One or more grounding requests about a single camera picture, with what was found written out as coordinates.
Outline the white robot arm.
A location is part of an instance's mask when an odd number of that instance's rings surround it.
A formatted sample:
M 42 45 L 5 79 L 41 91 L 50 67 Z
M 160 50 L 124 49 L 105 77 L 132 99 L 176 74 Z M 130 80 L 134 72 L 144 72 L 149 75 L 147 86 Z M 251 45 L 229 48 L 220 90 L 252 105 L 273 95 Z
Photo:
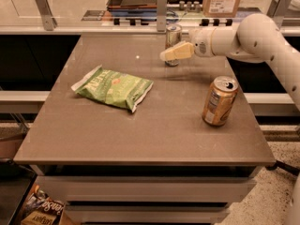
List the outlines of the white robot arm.
M 300 52 L 286 41 L 268 16 L 252 14 L 230 28 L 196 28 L 190 29 L 188 35 L 188 42 L 171 46 L 160 58 L 256 57 L 271 68 L 292 101 L 300 105 Z M 258 186 L 217 225 L 300 225 L 299 171 L 289 172 L 283 165 L 261 170 Z

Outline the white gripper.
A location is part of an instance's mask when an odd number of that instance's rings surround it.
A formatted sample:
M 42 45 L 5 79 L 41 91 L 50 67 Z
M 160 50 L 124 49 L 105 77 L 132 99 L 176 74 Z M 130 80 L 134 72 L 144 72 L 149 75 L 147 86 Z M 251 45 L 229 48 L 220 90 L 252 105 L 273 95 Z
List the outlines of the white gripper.
M 204 27 L 191 29 L 188 32 L 190 42 L 181 41 L 171 48 L 161 52 L 162 61 L 172 61 L 190 58 L 194 53 L 200 57 L 213 56 L 212 36 L 214 28 Z

